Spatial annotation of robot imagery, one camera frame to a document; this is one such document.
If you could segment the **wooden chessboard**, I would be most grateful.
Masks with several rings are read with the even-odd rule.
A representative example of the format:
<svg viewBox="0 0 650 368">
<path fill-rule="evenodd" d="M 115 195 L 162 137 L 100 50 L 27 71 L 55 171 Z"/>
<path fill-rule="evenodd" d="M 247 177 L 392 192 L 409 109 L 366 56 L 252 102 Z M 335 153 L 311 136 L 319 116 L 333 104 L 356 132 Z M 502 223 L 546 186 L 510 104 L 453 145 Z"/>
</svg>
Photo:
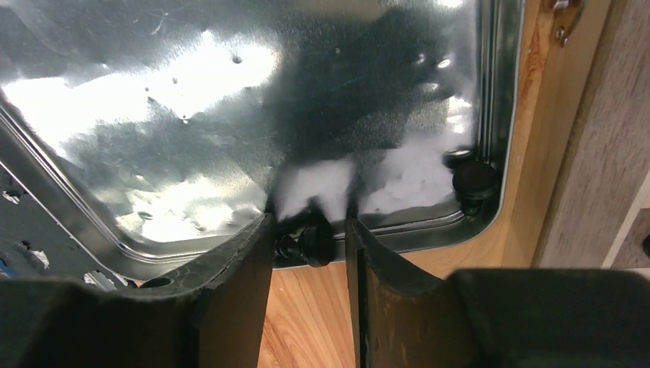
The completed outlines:
<svg viewBox="0 0 650 368">
<path fill-rule="evenodd" d="M 649 3 L 614 1 L 533 264 L 610 268 L 649 191 Z"/>
</svg>

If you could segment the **black pawn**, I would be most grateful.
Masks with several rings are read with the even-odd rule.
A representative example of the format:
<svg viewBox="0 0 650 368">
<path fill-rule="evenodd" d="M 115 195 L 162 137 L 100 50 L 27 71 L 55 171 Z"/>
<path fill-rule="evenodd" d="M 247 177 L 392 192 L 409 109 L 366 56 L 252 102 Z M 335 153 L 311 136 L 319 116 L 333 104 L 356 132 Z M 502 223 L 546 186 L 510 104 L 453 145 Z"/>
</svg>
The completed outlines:
<svg viewBox="0 0 650 368">
<path fill-rule="evenodd" d="M 313 268 L 325 267 L 336 257 L 334 235 L 328 222 L 308 226 L 297 238 L 281 236 L 276 242 L 276 253 L 283 259 L 301 260 Z"/>
</svg>

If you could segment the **silver tray black pieces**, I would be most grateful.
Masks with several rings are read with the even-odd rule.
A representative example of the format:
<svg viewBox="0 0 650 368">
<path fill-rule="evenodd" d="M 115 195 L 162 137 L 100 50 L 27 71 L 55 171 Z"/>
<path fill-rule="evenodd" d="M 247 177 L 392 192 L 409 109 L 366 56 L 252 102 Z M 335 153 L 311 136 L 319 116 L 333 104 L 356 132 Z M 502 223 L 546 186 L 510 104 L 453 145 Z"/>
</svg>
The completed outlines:
<svg viewBox="0 0 650 368">
<path fill-rule="evenodd" d="M 1 168 L 145 281 L 270 212 L 396 251 L 501 210 L 524 1 L 3 1 Z M 494 167 L 477 215 L 452 186 Z"/>
</svg>

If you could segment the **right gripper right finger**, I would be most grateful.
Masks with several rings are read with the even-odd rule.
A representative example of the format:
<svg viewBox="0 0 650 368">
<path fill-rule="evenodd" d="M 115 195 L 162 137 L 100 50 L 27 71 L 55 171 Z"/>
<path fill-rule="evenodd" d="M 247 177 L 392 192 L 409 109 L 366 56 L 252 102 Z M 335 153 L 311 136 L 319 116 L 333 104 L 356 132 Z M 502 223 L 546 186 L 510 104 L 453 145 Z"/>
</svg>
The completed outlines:
<svg viewBox="0 0 650 368">
<path fill-rule="evenodd" d="M 359 367 L 647 367 L 649 282 L 631 271 L 461 269 L 444 279 L 345 223 Z"/>
</svg>

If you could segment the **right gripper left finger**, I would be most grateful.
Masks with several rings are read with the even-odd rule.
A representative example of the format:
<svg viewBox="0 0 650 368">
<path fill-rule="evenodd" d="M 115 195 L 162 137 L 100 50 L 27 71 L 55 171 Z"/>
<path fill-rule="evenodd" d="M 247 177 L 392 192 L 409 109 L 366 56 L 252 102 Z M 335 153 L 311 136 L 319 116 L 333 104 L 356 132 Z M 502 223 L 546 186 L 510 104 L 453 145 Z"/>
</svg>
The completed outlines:
<svg viewBox="0 0 650 368">
<path fill-rule="evenodd" d="M 274 217 L 139 288 L 1 282 L 3 367 L 255 367 Z"/>
</svg>

